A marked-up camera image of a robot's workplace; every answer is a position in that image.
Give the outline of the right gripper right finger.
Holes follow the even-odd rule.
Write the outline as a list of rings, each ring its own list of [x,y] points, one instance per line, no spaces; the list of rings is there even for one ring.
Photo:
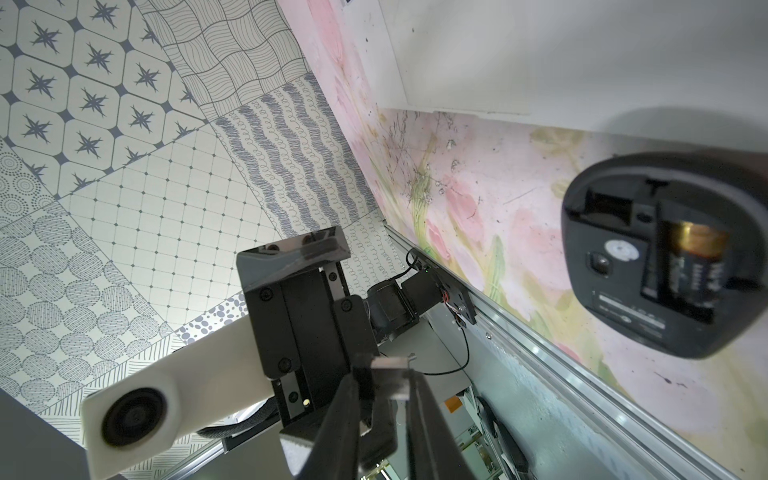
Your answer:
[[[473,479],[426,376],[409,370],[406,402],[408,475],[410,479]]]

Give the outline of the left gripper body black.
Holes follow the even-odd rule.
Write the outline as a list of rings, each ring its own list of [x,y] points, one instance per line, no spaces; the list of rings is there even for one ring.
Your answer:
[[[362,297],[351,294],[341,227],[238,253],[236,267],[262,367],[283,420],[330,404],[355,361],[379,353]]]

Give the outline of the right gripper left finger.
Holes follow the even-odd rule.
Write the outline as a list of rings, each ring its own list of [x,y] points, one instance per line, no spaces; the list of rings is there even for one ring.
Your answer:
[[[375,397],[373,360],[358,355],[342,378],[297,479],[359,478],[361,423],[370,421]]]

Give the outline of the black wireless mouse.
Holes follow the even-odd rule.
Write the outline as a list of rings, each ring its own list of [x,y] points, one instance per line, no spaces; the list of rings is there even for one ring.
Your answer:
[[[767,158],[643,152],[581,172],[562,201],[576,299],[629,339],[713,355],[767,310]]]

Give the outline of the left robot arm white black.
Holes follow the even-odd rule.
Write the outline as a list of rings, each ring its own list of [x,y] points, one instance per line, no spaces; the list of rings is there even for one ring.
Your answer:
[[[441,303],[434,277],[391,278],[351,294],[339,226],[238,253],[236,266],[266,377],[284,425],[330,404],[353,361],[415,325]]]

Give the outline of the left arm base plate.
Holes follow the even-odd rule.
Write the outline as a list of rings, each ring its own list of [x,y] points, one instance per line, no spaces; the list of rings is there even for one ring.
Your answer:
[[[456,316],[460,317],[464,323],[475,325],[477,323],[476,309],[465,283],[422,250],[414,247],[411,251],[415,264],[432,276],[441,291],[443,302],[450,306]]]

